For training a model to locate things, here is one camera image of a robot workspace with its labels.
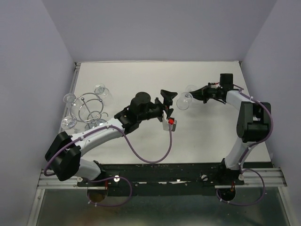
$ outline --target white table surface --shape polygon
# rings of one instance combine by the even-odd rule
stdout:
[[[184,92],[187,85],[198,88],[208,82],[219,82],[221,73],[232,73],[234,83],[246,89],[238,62],[98,62],[82,63],[74,94],[92,92],[94,85],[103,83],[110,90],[114,102],[104,111],[112,118],[130,104],[137,92],[150,94],[152,102],[160,90]],[[214,100],[207,104],[195,101],[182,111],[174,99],[173,117],[177,128],[173,132],[173,146],[163,163],[220,162],[232,149],[236,135],[238,111]],[[167,151],[169,135],[157,119],[143,121],[128,135],[135,150],[145,159],[155,161]],[[100,163],[143,163],[128,147],[124,138],[111,140],[88,152],[86,160]],[[246,161],[270,161],[265,144],[258,145]]]

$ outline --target black joint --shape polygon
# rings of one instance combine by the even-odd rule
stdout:
[[[239,170],[230,170],[226,167],[225,159],[219,164],[217,168],[215,180],[221,185],[228,185],[230,181],[238,180]]]
[[[220,86],[224,90],[232,90],[233,85],[233,74],[221,74],[220,75]]]
[[[62,147],[71,141],[71,136],[66,132],[59,133],[47,151],[45,159],[49,161]],[[71,178],[79,170],[81,157],[79,149],[80,147],[75,144],[70,145],[67,150],[62,151],[50,164],[51,169],[60,181]]]
[[[133,114],[138,115],[141,112],[147,111],[148,104],[151,102],[151,97],[146,92],[139,92],[132,99],[129,111]]]
[[[262,104],[271,111],[269,103]],[[271,121],[267,112],[258,104],[241,102],[236,132],[244,143],[257,142],[264,139],[270,131]]]

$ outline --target gray wall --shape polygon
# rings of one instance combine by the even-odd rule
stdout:
[[[275,129],[267,145],[301,222],[301,1],[277,1],[242,70],[249,92],[272,104]]]
[[[242,60],[276,0],[43,0],[75,61]]]
[[[26,225],[74,63],[40,0],[0,1],[0,225]]]

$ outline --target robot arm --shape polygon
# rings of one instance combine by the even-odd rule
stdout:
[[[201,89],[190,92],[193,98],[207,103],[209,99],[214,99],[223,103],[228,103],[239,110],[236,131],[238,138],[225,158],[225,166],[230,170],[238,170],[243,166],[251,150],[249,148],[253,142],[264,139],[270,130],[271,122],[268,114],[255,102],[242,96],[233,85],[233,74],[221,74],[219,83],[209,83]],[[269,103],[262,104],[270,111]]]
[[[45,155],[45,159],[50,161],[65,145],[71,144],[50,163],[58,179],[64,181],[72,176],[78,176],[94,180],[99,177],[102,172],[101,165],[96,161],[86,161],[81,157],[91,149],[121,137],[122,133],[133,132],[144,120],[158,118],[164,130],[169,130],[169,125],[171,125],[171,131],[175,131],[176,121],[170,117],[173,112],[170,106],[177,93],[161,90],[161,95],[164,98],[163,103],[158,98],[152,103],[149,94],[139,92],[128,107],[105,124],[71,136],[66,132],[58,134]]]

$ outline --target screw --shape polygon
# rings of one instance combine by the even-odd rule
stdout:
[[[77,177],[76,180],[77,180],[77,182],[82,182],[82,181],[83,181],[83,178]]]
[[[240,181],[243,181],[243,180],[245,179],[245,177],[244,177],[244,175],[240,174],[240,175],[238,176],[238,179],[239,179]]]
[[[201,179],[202,179],[203,181],[207,181],[207,180],[208,180],[208,177],[207,177],[207,175],[203,174],[203,175],[201,176]]]
[[[116,183],[120,181],[120,178],[119,178],[118,175],[115,176],[114,181],[115,181]]]

